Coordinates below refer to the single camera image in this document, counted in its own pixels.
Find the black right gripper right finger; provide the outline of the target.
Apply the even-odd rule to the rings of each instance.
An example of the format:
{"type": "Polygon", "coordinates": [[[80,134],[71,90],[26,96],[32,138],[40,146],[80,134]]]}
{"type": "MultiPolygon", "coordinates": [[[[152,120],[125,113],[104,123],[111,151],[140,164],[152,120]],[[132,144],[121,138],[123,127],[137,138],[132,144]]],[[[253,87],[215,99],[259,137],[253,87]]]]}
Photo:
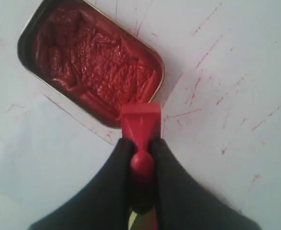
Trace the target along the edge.
{"type": "Polygon", "coordinates": [[[157,183],[156,213],[160,230],[259,230],[253,220],[235,211],[197,183],[162,138],[150,142],[157,183]]]}

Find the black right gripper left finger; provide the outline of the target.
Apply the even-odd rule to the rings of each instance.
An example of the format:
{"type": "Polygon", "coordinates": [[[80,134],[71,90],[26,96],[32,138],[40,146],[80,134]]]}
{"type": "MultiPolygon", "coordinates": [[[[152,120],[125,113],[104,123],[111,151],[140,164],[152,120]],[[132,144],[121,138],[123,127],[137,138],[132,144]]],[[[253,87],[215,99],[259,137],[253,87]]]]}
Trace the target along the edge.
{"type": "Polygon", "coordinates": [[[129,205],[127,181],[132,141],[118,140],[110,157],[69,201],[33,223],[31,230],[126,230],[129,205]]]}

